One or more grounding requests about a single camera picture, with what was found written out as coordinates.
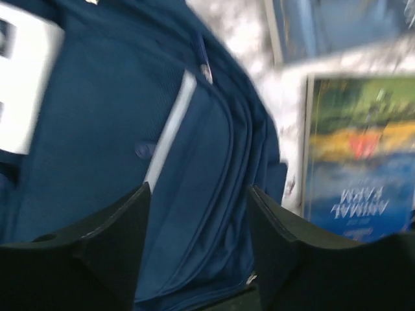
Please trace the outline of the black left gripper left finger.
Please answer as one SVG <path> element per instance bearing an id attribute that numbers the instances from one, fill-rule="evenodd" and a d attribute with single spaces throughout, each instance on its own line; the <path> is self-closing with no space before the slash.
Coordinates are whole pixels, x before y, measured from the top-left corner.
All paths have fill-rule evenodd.
<path id="1" fill-rule="evenodd" d="M 2 310 L 133 310 L 148 183 L 32 242 L 1 245 Z"/>

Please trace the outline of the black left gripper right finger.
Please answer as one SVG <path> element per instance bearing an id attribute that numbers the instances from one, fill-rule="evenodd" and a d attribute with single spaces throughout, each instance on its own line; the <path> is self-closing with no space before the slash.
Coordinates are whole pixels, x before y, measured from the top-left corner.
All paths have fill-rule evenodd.
<path id="1" fill-rule="evenodd" d="M 414 233 L 357 242 L 248 189 L 248 220 L 264 310 L 413 310 Z"/>

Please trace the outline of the navy blue student backpack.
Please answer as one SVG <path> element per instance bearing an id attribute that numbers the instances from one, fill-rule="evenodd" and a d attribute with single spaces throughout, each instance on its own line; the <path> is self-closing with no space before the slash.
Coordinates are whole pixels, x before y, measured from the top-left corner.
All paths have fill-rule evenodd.
<path id="1" fill-rule="evenodd" d="M 65 39 L 27 155 L 1 153 L 1 241 L 28 242 L 152 189 L 136 310 L 248 284 L 246 190 L 287 167 L 255 87 L 185 1 L 14 1 Z"/>

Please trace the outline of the Animal Farm book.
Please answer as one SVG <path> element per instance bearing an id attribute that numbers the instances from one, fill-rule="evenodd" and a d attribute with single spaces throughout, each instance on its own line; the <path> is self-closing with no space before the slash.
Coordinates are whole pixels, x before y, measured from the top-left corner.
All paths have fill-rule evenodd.
<path id="1" fill-rule="evenodd" d="M 414 77 L 307 79 L 302 216 L 361 242 L 414 218 Z"/>

